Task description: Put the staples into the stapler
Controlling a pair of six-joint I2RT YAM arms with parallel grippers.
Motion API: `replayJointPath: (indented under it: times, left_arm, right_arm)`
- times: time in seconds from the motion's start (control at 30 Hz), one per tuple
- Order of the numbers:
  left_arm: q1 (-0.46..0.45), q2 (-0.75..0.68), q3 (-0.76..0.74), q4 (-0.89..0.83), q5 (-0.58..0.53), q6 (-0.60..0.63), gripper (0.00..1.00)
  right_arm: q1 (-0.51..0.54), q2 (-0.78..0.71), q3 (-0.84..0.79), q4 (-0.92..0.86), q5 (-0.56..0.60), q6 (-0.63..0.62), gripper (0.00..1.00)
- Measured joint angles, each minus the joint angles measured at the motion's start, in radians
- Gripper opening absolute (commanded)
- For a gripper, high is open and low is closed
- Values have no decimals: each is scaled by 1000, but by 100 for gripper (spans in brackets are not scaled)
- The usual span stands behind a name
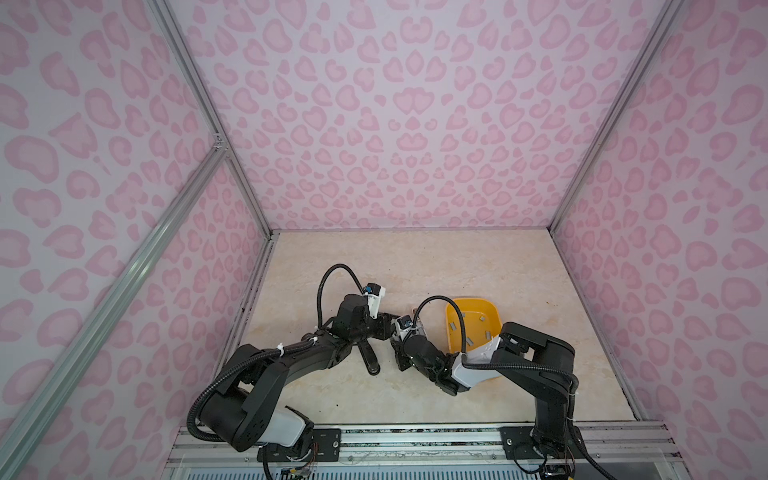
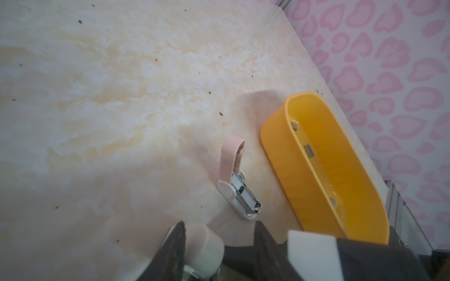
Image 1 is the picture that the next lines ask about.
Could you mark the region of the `black long stapler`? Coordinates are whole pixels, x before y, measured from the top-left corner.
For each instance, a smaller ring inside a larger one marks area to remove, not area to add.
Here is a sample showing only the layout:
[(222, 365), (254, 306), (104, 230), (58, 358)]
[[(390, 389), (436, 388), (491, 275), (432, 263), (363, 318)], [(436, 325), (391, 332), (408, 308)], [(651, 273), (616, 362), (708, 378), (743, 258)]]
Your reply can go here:
[(364, 365), (369, 375), (377, 376), (381, 372), (381, 366), (376, 353), (368, 340), (361, 340), (357, 343)]

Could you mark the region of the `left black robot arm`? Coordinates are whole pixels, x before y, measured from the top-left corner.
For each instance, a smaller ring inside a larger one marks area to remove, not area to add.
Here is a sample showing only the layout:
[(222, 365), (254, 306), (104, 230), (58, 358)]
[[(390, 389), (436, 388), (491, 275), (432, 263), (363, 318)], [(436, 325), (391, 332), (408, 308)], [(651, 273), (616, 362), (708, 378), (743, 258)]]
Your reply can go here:
[(369, 341), (387, 340), (396, 316), (370, 310), (368, 298), (348, 294), (337, 315), (287, 346), (238, 347), (215, 379), (193, 401), (187, 431), (204, 442), (226, 443), (238, 452), (276, 446), (302, 457), (311, 449), (314, 423), (301, 412), (278, 406), (285, 386), (339, 365), (358, 347), (373, 370), (377, 357)]

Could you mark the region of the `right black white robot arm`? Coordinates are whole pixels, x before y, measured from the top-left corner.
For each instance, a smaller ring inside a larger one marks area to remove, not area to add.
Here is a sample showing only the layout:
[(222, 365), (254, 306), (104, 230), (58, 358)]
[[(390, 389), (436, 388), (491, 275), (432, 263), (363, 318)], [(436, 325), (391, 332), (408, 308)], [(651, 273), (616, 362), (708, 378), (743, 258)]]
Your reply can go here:
[(566, 450), (573, 421), (572, 398), (578, 389), (573, 373), (575, 350), (567, 342), (507, 322), (500, 333), (468, 353), (444, 353), (426, 336), (420, 322), (409, 316), (392, 322), (390, 343), (400, 370), (410, 367), (444, 393), (456, 396), (481, 382), (504, 377), (535, 399), (530, 438), (540, 454)]

